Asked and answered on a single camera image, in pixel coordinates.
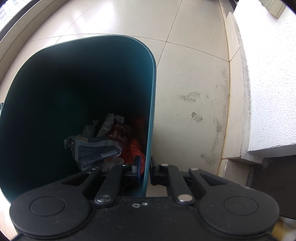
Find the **dark teal trash bin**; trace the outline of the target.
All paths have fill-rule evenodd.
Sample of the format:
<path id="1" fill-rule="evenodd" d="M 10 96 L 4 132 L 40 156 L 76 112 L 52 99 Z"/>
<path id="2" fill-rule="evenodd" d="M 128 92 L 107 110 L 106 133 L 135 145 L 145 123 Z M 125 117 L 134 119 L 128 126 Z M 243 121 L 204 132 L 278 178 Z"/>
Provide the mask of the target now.
<path id="1" fill-rule="evenodd" d="M 151 156 L 156 61 L 123 35 L 72 40 L 38 51 L 17 72 L 1 111 L 1 191 L 9 202 L 78 173 L 64 140 L 114 113 L 142 119 Z"/>

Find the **white purple snack wrapper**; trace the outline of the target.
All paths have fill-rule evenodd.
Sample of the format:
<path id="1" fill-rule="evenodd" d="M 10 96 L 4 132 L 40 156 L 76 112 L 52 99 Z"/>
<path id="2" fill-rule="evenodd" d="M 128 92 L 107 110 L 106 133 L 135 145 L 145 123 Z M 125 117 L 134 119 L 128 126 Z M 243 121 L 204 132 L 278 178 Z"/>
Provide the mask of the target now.
<path id="1" fill-rule="evenodd" d="M 114 113 L 110 113 L 102 127 L 97 133 L 97 137 L 106 137 L 109 139 L 125 140 L 126 139 L 126 127 L 124 125 L 125 118 Z"/>

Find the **red plastic bag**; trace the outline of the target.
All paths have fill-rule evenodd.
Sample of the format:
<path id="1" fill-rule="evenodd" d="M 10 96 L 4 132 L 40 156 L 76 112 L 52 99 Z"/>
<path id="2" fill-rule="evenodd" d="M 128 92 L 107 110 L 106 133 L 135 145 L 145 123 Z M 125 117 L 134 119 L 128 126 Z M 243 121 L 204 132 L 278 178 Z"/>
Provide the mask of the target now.
<path id="1" fill-rule="evenodd" d="M 140 156 L 140 174 L 145 170 L 145 154 L 147 151 L 147 119 L 144 117 L 132 120 L 128 124 L 128 142 L 123 150 L 125 163 L 133 164 L 136 156 Z"/>

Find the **dark blue grey wrapper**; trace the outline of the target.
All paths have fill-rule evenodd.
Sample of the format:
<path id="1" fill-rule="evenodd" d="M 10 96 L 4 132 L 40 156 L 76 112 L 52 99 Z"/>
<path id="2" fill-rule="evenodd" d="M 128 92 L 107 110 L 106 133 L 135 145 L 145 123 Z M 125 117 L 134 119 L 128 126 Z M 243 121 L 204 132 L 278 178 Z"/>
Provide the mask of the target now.
<path id="1" fill-rule="evenodd" d="M 65 149 L 70 149 L 72 157 L 81 171 L 104 161 L 117 157 L 122 152 L 121 145 L 106 137 L 86 138 L 80 135 L 64 140 Z"/>

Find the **teal white snack wrapper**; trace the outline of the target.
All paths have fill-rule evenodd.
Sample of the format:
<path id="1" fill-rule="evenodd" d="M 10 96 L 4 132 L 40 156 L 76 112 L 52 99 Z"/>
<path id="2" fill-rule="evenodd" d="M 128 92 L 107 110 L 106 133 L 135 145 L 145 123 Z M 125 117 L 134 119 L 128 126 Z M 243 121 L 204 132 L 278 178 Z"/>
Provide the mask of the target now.
<path id="1" fill-rule="evenodd" d="M 92 138 L 94 137 L 96 126 L 98 124 L 98 120 L 93 120 L 91 125 L 86 125 L 82 131 L 82 137 Z"/>

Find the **silver wall socket cover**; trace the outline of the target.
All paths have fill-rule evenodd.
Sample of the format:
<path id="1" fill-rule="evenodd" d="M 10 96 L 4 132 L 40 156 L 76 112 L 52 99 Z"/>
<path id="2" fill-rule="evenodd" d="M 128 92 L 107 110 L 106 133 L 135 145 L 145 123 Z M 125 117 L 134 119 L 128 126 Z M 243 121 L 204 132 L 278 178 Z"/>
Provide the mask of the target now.
<path id="1" fill-rule="evenodd" d="M 260 2 L 276 18 L 281 16 L 286 7 L 286 4 L 281 0 L 260 0 Z"/>

